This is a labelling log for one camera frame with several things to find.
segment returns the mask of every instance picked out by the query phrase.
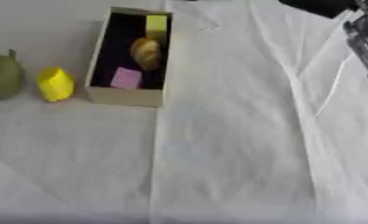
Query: yellow block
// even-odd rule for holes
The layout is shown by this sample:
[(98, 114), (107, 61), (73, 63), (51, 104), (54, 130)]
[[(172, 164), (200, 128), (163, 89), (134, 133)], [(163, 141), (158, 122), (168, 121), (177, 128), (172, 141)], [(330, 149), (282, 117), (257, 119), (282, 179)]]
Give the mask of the yellow block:
[(168, 17), (165, 15), (148, 15), (146, 34), (147, 38), (157, 40), (162, 46), (167, 41), (167, 22)]
[(167, 31), (167, 16), (148, 15), (147, 16), (147, 31), (166, 32)]
[(49, 102), (65, 100), (73, 94), (73, 77), (60, 67), (48, 67), (37, 78), (42, 95)]

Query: open box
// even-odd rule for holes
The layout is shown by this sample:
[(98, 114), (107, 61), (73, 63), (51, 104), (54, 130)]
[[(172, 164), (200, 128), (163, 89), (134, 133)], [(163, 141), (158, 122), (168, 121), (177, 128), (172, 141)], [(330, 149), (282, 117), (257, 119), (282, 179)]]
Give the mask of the open box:
[[(110, 87), (117, 67), (141, 70), (130, 56), (130, 46), (145, 36), (146, 17), (165, 15), (168, 18), (167, 41), (162, 48), (161, 66), (143, 75), (138, 89)], [(87, 73), (85, 89), (96, 103), (158, 107), (163, 105), (163, 90), (169, 61), (172, 14), (164, 11), (111, 7)]]

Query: pink cube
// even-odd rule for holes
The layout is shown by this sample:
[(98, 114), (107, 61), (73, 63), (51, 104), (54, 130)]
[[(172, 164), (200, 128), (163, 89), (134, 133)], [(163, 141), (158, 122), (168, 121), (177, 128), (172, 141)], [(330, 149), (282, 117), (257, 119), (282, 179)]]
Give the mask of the pink cube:
[(141, 72), (118, 67), (110, 86), (112, 88), (136, 89), (139, 88), (141, 80)]

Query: green ball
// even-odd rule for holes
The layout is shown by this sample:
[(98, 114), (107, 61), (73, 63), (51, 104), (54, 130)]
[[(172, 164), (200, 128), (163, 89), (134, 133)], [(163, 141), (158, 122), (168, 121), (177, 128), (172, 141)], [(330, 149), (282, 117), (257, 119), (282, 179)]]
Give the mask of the green ball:
[(24, 83), (24, 69), (12, 57), (0, 55), (0, 100), (11, 98)]

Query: white tablecloth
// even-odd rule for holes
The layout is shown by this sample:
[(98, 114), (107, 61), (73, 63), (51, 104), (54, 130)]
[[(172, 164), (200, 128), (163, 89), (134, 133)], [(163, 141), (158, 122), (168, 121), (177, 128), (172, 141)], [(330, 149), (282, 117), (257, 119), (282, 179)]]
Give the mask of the white tablecloth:
[[(167, 100), (46, 103), (38, 71), (84, 77), (108, 6), (175, 12)], [(182, 221), (368, 220), (368, 81), (342, 23), (275, 0), (0, 0), (0, 213)]]

